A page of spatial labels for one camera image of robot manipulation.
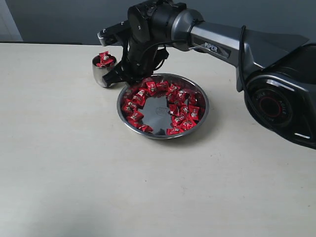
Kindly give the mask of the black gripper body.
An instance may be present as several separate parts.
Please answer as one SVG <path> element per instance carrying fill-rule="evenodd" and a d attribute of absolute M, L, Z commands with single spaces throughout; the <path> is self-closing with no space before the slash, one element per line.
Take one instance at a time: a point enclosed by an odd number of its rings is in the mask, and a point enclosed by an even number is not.
<path fill-rule="evenodd" d="M 165 45 L 158 49 L 159 44 L 142 44 L 130 41 L 123 49 L 122 68 L 128 76 L 128 83 L 140 81 L 153 74 L 169 57 Z"/>

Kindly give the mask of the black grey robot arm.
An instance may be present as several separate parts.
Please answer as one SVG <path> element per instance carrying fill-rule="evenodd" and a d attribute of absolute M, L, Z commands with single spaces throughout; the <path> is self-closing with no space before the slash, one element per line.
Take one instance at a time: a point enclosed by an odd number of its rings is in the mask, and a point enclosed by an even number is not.
<path fill-rule="evenodd" d="M 126 21 L 98 38 L 103 46 L 123 47 L 121 61 L 103 76 L 106 86 L 150 76 L 168 57 L 167 45 L 207 53 L 236 68 L 237 91 L 259 124 L 292 143 L 316 147 L 316 46 L 308 38 L 206 22 L 171 0 L 131 6 Z"/>

